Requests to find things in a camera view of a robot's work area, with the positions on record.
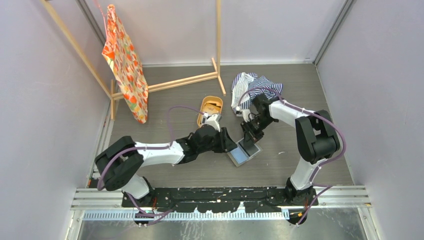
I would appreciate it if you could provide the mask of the grey card holder wallet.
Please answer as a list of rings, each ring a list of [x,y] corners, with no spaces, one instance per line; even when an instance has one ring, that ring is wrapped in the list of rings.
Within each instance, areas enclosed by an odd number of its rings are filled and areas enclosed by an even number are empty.
[[[257,143],[255,143],[253,146],[246,147],[244,145],[243,138],[237,141],[236,144],[237,148],[227,153],[236,167],[240,167],[241,165],[247,163],[249,160],[253,159],[263,151],[263,149]]]

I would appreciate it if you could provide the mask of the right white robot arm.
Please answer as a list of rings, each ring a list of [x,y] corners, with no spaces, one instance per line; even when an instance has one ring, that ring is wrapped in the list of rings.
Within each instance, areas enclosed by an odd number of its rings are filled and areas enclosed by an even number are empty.
[[[299,205],[313,195],[313,181],[320,167],[341,147],[332,119],[325,110],[305,110],[265,94],[256,96],[253,105],[256,113],[236,107],[236,113],[243,117],[240,125],[245,146],[252,147],[262,139],[271,123],[284,122],[295,129],[300,160],[287,179],[283,196],[291,205]]]

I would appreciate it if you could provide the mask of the gold credit card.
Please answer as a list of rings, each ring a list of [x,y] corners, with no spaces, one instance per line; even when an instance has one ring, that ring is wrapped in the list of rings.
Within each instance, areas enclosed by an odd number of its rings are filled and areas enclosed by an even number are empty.
[[[201,111],[208,115],[220,114],[221,107],[213,102],[207,102],[203,105]]]

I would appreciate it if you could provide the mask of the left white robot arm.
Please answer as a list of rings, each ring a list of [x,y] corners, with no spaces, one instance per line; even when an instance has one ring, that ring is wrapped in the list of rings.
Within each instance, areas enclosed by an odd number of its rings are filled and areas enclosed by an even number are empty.
[[[147,144],[123,136],[95,157],[100,173],[96,188],[122,190],[141,207],[148,207],[154,197],[147,179],[137,175],[141,167],[187,164],[205,152],[229,153],[237,146],[225,127],[216,130],[207,124],[170,143]]]

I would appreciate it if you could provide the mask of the orange oval tray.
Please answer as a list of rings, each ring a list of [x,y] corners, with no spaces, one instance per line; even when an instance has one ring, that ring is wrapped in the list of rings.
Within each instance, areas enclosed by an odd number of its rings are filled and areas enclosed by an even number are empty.
[[[197,126],[201,128],[203,124],[213,124],[219,126],[221,113],[223,108],[223,100],[217,96],[206,96],[201,103],[200,113],[197,117]]]

